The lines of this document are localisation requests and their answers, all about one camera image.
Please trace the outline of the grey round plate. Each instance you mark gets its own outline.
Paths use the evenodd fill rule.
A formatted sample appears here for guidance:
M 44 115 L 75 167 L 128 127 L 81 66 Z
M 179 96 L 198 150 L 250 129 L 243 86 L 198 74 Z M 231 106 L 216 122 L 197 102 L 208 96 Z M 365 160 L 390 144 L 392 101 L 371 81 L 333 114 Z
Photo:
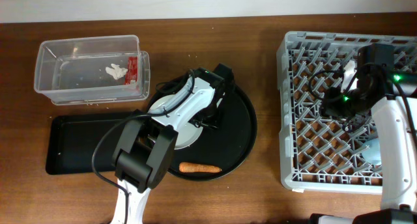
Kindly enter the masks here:
M 175 150 L 180 150 L 194 143 L 203 131 L 203 127 L 196 127 L 189 123 L 190 120 L 200 110 L 209 106 L 214 98 L 211 92 L 198 91 L 192 94 L 184 103 L 182 103 L 174 111 L 170 112 L 171 118 L 157 117 L 162 123 L 173 123 L 174 129 L 179 133 Z

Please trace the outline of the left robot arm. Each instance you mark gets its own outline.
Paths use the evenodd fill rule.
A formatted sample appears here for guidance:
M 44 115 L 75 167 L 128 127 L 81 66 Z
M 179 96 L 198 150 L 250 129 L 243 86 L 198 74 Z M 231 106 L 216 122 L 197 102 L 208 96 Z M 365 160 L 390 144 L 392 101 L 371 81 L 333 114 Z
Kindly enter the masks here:
M 119 189 L 112 223 L 141 223 L 151 189 L 163 179 L 187 123 L 216 130 L 223 101 L 234 89 L 232 69 L 192 70 L 181 89 L 145 114 L 125 119 L 112 155 Z

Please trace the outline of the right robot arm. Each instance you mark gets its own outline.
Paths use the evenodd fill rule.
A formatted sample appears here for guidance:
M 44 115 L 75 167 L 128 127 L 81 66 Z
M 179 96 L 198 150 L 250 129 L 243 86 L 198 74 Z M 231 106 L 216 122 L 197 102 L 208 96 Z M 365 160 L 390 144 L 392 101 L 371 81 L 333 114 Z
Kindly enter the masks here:
M 358 50 L 354 68 L 337 72 L 340 87 L 320 99 L 320 114 L 350 121 L 365 114 L 374 120 L 382 159 L 381 209 L 353 219 L 312 214 L 309 223 L 416 223 L 416 74 L 395 68 L 394 46 L 373 43 Z

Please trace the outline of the orange carrot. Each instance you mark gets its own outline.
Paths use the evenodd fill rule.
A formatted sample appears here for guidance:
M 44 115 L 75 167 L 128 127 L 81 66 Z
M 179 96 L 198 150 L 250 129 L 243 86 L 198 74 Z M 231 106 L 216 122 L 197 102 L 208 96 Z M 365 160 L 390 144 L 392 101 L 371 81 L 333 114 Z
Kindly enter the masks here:
M 182 173 L 220 173 L 222 169 L 213 165 L 181 162 L 179 164 L 179 171 Z

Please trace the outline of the light blue cup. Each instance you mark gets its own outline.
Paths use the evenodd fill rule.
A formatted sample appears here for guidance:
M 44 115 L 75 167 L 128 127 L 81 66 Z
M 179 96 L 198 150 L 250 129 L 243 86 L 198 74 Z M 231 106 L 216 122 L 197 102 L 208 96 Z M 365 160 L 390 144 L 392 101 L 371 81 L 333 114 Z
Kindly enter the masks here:
M 379 138 L 366 141 L 363 146 L 365 146 L 365 150 L 362 152 L 362 157 L 374 166 L 382 165 Z

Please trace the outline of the white tissue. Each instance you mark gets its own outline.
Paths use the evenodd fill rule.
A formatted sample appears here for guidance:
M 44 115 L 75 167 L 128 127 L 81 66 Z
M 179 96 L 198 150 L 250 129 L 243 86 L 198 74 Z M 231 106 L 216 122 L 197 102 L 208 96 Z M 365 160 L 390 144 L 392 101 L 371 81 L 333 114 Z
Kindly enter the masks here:
M 121 68 L 117 64 L 111 64 L 110 67 L 106 67 L 105 71 L 107 74 L 109 74 L 114 80 L 118 80 L 122 77 L 124 77 L 128 71 L 127 68 Z

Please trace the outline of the red snack wrapper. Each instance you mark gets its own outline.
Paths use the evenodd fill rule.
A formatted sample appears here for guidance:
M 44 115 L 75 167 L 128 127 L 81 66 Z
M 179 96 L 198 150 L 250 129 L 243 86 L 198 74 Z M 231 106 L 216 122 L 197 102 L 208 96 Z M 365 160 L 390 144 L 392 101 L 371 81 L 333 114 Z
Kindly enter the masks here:
M 128 67 L 127 73 L 124 76 L 124 84 L 130 85 L 137 82 L 138 77 L 138 58 L 137 57 L 129 57 L 128 58 Z

